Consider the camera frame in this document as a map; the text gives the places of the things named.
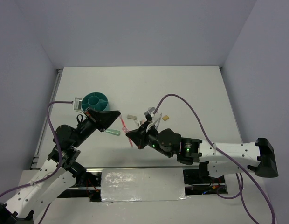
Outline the pink pen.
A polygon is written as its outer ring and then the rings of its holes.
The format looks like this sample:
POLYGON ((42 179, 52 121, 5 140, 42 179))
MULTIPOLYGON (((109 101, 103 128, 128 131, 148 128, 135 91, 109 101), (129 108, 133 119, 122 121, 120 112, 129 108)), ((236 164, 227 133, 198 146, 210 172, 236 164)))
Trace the pink pen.
MULTIPOLYGON (((120 115, 119 118, 120 118, 121 123, 122 123, 122 126, 123 126, 123 127, 122 127, 122 131, 123 131, 124 133, 127 133, 129 130, 128 130, 127 127, 126 127, 125 122, 124 122, 122 116, 120 115)), ((128 138, 128 141, 129 141, 130 146, 133 147, 133 143, 132 143, 132 141, 131 141, 130 138, 128 138)))

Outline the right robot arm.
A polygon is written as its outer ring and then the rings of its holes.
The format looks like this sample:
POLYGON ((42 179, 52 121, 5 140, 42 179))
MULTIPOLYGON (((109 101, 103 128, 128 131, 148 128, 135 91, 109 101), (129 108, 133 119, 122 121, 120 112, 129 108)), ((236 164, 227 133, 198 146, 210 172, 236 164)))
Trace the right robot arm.
POLYGON ((168 158, 176 157, 184 165, 199 165, 198 178, 209 182, 213 178, 242 172, 258 177, 278 177, 275 153, 266 138, 255 142, 231 144, 209 143, 207 140, 182 137, 167 128, 158 132, 155 127, 141 126, 126 136, 138 147, 151 147, 168 158))

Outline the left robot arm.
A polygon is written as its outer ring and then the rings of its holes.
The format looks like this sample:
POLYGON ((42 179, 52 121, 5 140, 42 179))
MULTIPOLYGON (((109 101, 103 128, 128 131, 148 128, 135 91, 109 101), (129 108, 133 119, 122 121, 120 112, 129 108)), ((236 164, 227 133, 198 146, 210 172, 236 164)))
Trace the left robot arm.
POLYGON ((60 125, 54 132, 55 147, 35 176, 16 187, 18 193, 0 202, 0 224, 32 224, 62 192, 73 185, 82 186, 90 177, 76 162, 77 149, 95 130, 104 132, 120 116, 120 111, 100 112, 88 108, 76 117, 75 128, 60 125))

